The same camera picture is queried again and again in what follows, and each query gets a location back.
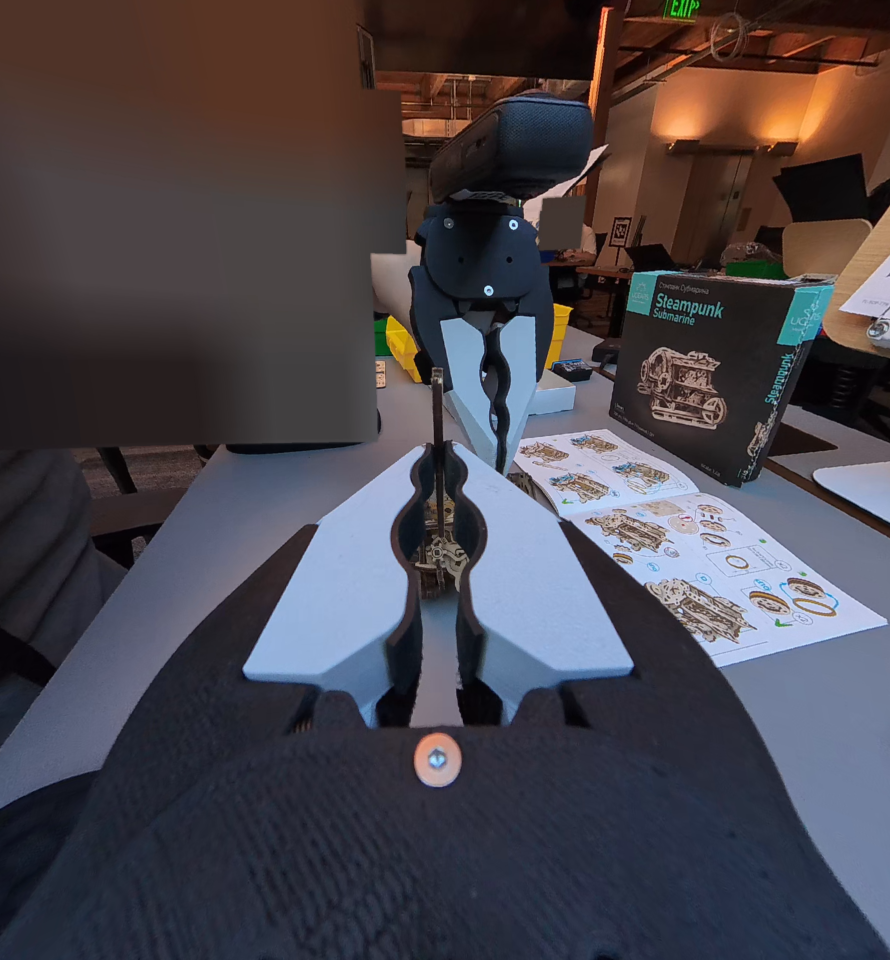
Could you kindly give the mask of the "black chair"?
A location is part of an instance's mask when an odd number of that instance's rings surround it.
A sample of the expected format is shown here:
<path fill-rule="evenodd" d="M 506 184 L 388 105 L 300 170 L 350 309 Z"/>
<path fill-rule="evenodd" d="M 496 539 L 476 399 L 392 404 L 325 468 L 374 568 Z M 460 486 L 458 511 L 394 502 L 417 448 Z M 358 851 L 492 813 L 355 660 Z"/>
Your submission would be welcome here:
<path fill-rule="evenodd" d="M 78 450 L 91 492 L 94 546 L 130 568 L 216 450 L 215 445 Z"/>

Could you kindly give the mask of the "wooden mechanical model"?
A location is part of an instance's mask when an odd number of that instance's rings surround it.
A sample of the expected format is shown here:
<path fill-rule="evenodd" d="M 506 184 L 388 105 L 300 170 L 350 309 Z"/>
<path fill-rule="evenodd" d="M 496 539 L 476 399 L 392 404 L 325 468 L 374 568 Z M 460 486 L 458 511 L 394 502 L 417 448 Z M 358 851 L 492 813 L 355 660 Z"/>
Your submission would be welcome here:
<path fill-rule="evenodd" d="M 462 603 L 484 614 L 494 595 L 522 604 L 574 561 L 558 515 L 469 450 L 446 445 L 443 477 L 431 447 L 416 451 L 404 504 L 392 512 L 391 546 L 402 565 L 427 545 L 420 568 L 451 571 Z"/>

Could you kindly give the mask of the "thin wooden stick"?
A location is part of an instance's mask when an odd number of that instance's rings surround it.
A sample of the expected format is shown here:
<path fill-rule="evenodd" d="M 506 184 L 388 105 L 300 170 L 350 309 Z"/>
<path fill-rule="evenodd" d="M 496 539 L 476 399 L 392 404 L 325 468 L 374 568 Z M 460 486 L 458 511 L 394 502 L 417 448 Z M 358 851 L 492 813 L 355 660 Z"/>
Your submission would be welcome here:
<path fill-rule="evenodd" d="M 443 547 L 446 536 L 446 490 L 444 484 L 444 433 L 443 433 L 443 371 L 435 367 L 430 378 L 432 399 L 433 453 L 435 468 L 435 513 L 437 533 L 429 537 L 427 558 L 435 564 L 436 592 L 438 598 L 446 587 L 446 574 L 442 566 Z"/>

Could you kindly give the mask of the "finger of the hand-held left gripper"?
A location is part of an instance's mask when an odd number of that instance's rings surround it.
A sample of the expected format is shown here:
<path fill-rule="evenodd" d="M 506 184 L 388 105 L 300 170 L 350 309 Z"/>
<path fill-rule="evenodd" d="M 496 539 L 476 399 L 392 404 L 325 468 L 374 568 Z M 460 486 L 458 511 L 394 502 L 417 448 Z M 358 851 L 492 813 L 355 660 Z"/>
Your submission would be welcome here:
<path fill-rule="evenodd" d="M 502 358 L 505 323 L 486 331 L 463 318 L 441 321 L 451 388 L 445 402 L 475 455 L 507 473 L 507 362 Z"/>
<path fill-rule="evenodd" d="M 540 374 L 536 319 L 515 316 L 495 329 L 497 472 L 507 472 L 518 451 Z"/>

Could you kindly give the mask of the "person's dark clothing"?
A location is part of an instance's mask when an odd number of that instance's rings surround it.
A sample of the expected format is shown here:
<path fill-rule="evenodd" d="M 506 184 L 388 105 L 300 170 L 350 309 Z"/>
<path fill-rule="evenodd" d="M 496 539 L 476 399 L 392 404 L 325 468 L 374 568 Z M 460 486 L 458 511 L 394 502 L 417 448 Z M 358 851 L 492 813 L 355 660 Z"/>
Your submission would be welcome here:
<path fill-rule="evenodd" d="M 62 779 L 0 809 L 0 934 L 64 845 L 96 776 Z"/>

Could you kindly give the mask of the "black fabric panel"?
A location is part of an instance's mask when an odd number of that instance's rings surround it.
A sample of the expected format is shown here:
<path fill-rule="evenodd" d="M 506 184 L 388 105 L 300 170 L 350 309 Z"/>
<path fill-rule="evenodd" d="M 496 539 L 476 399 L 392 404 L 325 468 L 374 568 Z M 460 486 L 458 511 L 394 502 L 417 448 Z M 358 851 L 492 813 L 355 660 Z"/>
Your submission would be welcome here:
<path fill-rule="evenodd" d="M 792 222 L 870 219 L 860 152 L 785 167 L 773 182 Z"/>

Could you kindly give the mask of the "wooden display stand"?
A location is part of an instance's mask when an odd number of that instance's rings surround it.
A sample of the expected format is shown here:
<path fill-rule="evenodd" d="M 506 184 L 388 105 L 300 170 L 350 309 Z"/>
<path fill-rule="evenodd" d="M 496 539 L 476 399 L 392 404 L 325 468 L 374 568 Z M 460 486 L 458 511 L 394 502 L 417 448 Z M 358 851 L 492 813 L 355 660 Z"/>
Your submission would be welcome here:
<path fill-rule="evenodd" d="M 836 343 L 882 358 L 890 358 L 890 319 L 859 314 L 856 294 L 889 254 L 890 207 L 835 283 L 823 321 Z"/>

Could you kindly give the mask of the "yellow plastic storage bin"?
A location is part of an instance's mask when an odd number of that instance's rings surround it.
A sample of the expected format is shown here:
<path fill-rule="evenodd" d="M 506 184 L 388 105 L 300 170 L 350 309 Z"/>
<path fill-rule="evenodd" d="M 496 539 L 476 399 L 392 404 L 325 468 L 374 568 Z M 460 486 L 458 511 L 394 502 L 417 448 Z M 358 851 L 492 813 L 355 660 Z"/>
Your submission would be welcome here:
<path fill-rule="evenodd" d="M 547 354 L 546 369 L 551 369 L 553 363 L 559 361 L 571 312 L 571 306 L 557 303 L 554 305 L 554 331 Z M 422 379 L 415 363 L 418 347 L 406 328 L 391 315 L 386 322 L 385 337 L 394 358 L 414 382 L 421 383 Z"/>

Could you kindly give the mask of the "black model kit box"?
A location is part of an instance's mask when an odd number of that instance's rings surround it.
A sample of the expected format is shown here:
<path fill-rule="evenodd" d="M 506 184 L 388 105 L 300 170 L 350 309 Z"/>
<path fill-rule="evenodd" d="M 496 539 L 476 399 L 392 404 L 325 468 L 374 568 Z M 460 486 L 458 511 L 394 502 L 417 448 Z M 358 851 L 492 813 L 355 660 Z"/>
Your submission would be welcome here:
<path fill-rule="evenodd" d="M 834 284 L 637 271 L 611 416 L 732 487 L 757 479 Z"/>

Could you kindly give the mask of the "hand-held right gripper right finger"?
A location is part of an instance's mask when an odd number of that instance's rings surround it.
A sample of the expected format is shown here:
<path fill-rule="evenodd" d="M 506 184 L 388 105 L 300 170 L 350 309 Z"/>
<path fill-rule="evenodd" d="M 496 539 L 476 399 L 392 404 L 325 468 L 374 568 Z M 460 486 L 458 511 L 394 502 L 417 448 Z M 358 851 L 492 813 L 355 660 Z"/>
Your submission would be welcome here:
<path fill-rule="evenodd" d="M 512 721 L 531 690 L 623 677 L 633 661 L 557 516 L 461 444 L 449 443 L 453 532 L 468 556 L 456 649 Z"/>

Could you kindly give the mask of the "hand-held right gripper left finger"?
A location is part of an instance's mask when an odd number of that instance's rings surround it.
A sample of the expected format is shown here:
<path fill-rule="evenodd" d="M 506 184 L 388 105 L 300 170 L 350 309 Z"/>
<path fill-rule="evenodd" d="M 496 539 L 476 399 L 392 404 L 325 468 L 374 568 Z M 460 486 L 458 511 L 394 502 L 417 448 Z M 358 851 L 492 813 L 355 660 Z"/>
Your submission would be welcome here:
<path fill-rule="evenodd" d="M 394 462 L 315 526 L 244 666 L 251 681 L 343 691 L 371 728 L 406 725 L 423 659 L 420 577 L 431 445 Z"/>

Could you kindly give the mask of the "black laptop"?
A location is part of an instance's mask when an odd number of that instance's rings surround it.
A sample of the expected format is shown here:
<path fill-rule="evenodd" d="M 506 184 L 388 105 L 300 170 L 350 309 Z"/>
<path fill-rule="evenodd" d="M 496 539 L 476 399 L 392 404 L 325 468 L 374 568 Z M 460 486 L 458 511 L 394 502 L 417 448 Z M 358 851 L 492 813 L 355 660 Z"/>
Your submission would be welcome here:
<path fill-rule="evenodd" d="M 691 267 L 676 263 L 663 244 L 630 246 L 625 250 L 631 260 L 633 272 L 681 272 Z"/>

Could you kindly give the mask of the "flat white box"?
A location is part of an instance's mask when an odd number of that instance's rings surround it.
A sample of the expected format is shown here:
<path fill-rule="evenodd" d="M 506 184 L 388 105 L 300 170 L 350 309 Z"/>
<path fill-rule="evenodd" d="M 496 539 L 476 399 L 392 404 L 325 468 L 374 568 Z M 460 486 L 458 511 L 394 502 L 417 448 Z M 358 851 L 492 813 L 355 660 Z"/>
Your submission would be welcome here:
<path fill-rule="evenodd" d="M 529 402 L 527 414 L 537 416 L 571 411 L 574 399 L 575 384 L 546 368 Z"/>

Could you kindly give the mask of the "person's grey clothing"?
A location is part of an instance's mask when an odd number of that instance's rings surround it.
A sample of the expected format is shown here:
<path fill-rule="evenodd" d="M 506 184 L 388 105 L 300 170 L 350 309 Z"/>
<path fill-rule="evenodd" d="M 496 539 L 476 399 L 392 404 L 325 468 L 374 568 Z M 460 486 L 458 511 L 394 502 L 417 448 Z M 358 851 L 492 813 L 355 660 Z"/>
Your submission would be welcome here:
<path fill-rule="evenodd" d="M 91 541 L 90 504 L 69 450 L 0 451 L 0 648 L 8 634 L 59 666 L 124 577 Z"/>

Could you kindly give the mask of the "illustrated instruction booklet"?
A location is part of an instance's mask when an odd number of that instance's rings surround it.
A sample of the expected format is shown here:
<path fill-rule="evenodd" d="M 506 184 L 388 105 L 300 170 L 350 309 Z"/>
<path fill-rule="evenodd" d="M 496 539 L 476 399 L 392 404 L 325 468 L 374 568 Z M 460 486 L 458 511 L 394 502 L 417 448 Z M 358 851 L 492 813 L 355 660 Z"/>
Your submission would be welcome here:
<path fill-rule="evenodd" d="M 608 430 L 524 438 L 515 462 L 720 667 L 887 624 L 721 496 Z"/>

